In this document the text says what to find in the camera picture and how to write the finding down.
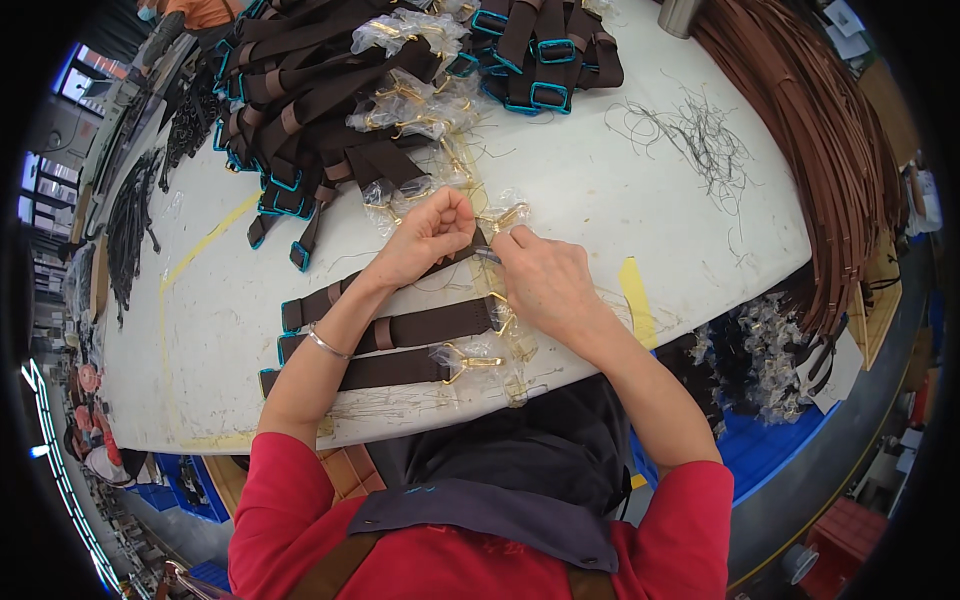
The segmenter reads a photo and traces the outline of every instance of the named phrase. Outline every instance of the black cord bundle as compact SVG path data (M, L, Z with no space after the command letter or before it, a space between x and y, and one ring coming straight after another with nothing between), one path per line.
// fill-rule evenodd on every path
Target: black cord bundle
M148 204L153 189L160 150L144 153L134 164L117 192L107 221L107 260L110 287L117 301L117 322L123 327L123 313L130 310L130 291L133 280L140 276L140 244L143 232L150 233L154 252L160 254Z
M156 185L166 194L170 191L167 174L180 165L183 155L191 158L200 150L210 133L213 122L220 115L220 101L213 93L213 72L198 63L197 75L186 92L180 96L180 106L174 113L163 168Z

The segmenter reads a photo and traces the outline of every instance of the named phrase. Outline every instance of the yellow tape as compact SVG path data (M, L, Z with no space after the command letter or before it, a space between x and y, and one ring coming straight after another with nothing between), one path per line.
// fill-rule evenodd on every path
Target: yellow tape
M634 319L634 337L643 344L644 348L657 347L657 331L654 328L654 317L650 314L650 303L647 301L646 290L643 289L643 280L636 267L636 259L627 256L623 259L623 266L617 274L620 287L623 288L623 297L630 306L630 314Z
M200 242L193 247L193 250L191 250L187 254L187 256L185 256L183 260L180 261L180 264L178 264L177 267L174 268L173 272L170 273L170 275L168 275L166 279L162 279L160 281L160 294L163 294L163 291L166 290L168 287L170 287L171 284L173 284L174 279L176 279L177 276L180 274L180 272L183 271L183 269L186 268L188 264L190 264L191 260L197 257L197 254L199 254L200 252L203 251L204 248L206 248L207 244L209 244L213 240L220 237L220 235L224 231L226 231L227 228L230 227L230 225L232 225L234 221L236 221L241 216L243 216L243 213L253 208L253 205L256 204L256 201L260 199L260 194L261 192L254 192L253 194L251 194L251 196L247 198L245 201L243 201L242 204L234 208L232 212L230 212L230 214L227 215L226 219L221 221L220 224L217 225L217 227L213 228L213 230L210 233L205 235L204 239L200 240Z

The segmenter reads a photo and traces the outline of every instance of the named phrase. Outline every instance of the face mask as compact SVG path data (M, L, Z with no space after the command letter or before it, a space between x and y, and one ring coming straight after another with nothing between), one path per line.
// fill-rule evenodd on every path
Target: face mask
M156 7L143 7L136 12L141 21L149 21L156 16Z

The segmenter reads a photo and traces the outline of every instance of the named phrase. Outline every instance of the white table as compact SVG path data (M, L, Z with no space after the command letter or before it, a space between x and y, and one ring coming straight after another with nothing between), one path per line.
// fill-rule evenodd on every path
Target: white table
M627 256L636 258L663 344L767 290L803 265L810 247L788 166L750 105L695 41L658 28L656 4L623 3L622 10L609 27L626 71L622 87L578 92L572 114L552 121L497 109L484 122L497 127L477 129L482 140L471 140L499 157L472 149L492 195L519 187L536 232L587 249L601 295L627 323L617 273ZM624 98L657 110L681 102L684 92L664 73L702 87L718 107L736 108L727 126L753 156L745 169L756 183L744 190L738 216L717 209L669 142L637 154L605 126L605 112ZM279 222L251 251L245 234L257 175L230 174L223 163L207 143L171 174L170 194L155 192L151 213L163 252L157 256L145 243L124 328L117 330L113 302L103 320L102 396L121 446L249 451L263 403L257 372L277 367L280 304L363 268L383 244L353 187L324 216L306 274L287 257L302 221ZM385 314L475 298L471 279L469 268L435 274L419 287L439 291L407 288ZM531 396L594 372L549 338L539 335L538 343L522 374ZM341 393L332 410L335 433L318 448L474 419L507 402L502 390L460 393L466 397L442 384Z

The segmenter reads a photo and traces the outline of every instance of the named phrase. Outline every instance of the person's right hand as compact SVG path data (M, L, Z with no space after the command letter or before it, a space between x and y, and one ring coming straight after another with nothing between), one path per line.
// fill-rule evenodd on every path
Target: person's right hand
M503 262L507 300L516 315L580 356L603 336L626 331L597 296L582 246L538 237L520 225L491 248Z

